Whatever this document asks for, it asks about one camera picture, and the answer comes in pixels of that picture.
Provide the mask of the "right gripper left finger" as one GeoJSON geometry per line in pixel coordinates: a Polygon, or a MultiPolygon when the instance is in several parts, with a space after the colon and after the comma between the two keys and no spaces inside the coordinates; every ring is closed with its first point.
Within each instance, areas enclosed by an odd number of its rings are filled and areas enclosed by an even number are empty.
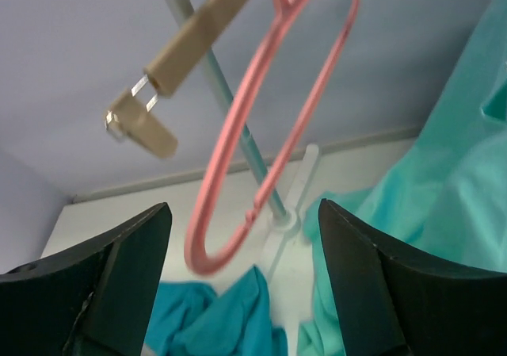
{"type": "Polygon", "coordinates": [[[156,204],[1,276],[3,355],[140,355],[170,239],[156,204]]]}

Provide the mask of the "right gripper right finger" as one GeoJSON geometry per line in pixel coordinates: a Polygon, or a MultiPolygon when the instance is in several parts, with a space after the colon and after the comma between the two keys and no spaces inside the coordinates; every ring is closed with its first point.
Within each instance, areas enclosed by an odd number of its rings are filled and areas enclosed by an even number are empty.
{"type": "Polygon", "coordinates": [[[505,274],[421,251],[328,199],[318,222],[346,354],[505,354],[505,274]]]}

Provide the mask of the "teal blue t-shirt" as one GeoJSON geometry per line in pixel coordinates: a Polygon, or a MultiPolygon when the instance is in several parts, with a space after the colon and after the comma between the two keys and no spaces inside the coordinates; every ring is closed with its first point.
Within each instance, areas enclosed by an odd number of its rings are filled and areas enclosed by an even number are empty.
{"type": "Polygon", "coordinates": [[[160,283],[144,343],[156,355],[288,354],[256,266],[221,295],[203,282],[160,283]]]}

